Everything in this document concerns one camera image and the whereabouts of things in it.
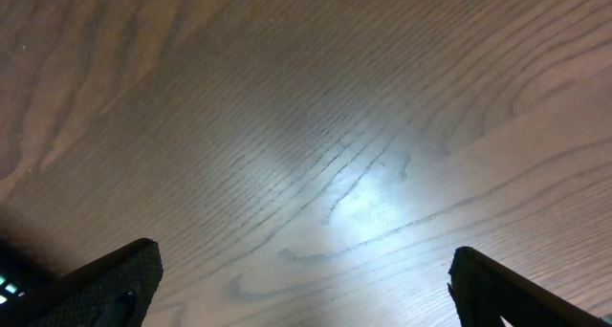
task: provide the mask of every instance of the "wooden surface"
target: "wooden surface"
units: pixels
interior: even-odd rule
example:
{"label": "wooden surface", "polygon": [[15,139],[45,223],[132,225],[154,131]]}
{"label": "wooden surface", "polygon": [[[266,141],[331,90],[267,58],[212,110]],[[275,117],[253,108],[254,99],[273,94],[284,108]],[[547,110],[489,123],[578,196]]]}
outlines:
{"label": "wooden surface", "polygon": [[463,245],[612,313],[610,0],[0,2],[0,231],[157,240],[145,326],[458,326]]}

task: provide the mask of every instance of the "wooden table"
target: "wooden table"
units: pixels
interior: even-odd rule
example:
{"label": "wooden table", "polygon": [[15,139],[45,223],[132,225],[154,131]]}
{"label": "wooden table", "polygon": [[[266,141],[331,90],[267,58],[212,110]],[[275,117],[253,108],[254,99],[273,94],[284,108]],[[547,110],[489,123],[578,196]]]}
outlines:
{"label": "wooden table", "polygon": [[0,234],[160,243],[145,326],[458,326],[470,245],[612,313],[611,0],[0,0]]}

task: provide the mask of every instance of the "glossy wood finish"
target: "glossy wood finish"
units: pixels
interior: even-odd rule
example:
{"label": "glossy wood finish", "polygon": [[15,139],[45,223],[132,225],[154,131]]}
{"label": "glossy wood finish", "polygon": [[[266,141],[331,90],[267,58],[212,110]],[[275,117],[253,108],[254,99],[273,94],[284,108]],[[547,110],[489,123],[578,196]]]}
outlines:
{"label": "glossy wood finish", "polygon": [[[183,40],[124,46],[116,56],[139,59],[99,74],[46,61],[68,81],[47,88],[34,71],[24,86],[45,95],[3,96],[25,116],[3,110],[3,151],[37,165],[3,160],[2,232],[59,272],[156,239],[165,275],[147,326],[456,326],[446,282],[462,245],[609,314],[609,1],[151,7],[151,34]],[[71,26],[95,5],[71,3]],[[187,19],[183,37],[151,26]],[[29,32],[63,32],[45,25]],[[138,38],[108,41],[123,36]],[[116,101],[101,114],[55,93],[125,68],[139,74],[124,88],[83,93]],[[3,75],[33,82],[20,70],[11,59]],[[79,132],[57,141],[71,118]],[[15,126],[27,120],[50,121]]]}

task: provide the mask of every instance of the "black device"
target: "black device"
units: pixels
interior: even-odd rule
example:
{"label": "black device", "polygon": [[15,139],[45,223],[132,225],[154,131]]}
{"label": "black device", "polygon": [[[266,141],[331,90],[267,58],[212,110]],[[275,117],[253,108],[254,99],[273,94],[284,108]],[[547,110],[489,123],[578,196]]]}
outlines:
{"label": "black device", "polygon": [[0,247],[0,326],[141,326],[162,280],[158,244],[140,239],[56,278]]}
{"label": "black device", "polygon": [[463,327],[610,327],[485,254],[457,249],[448,290]]}

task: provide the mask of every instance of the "brown wooden tabletop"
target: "brown wooden tabletop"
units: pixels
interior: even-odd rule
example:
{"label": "brown wooden tabletop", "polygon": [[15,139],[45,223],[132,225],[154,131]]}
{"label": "brown wooden tabletop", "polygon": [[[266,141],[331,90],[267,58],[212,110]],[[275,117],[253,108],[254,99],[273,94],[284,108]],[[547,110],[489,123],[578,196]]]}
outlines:
{"label": "brown wooden tabletop", "polygon": [[473,246],[612,313],[612,0],[0,0],[0,236],[140,237],[145,326],[458,326]]}

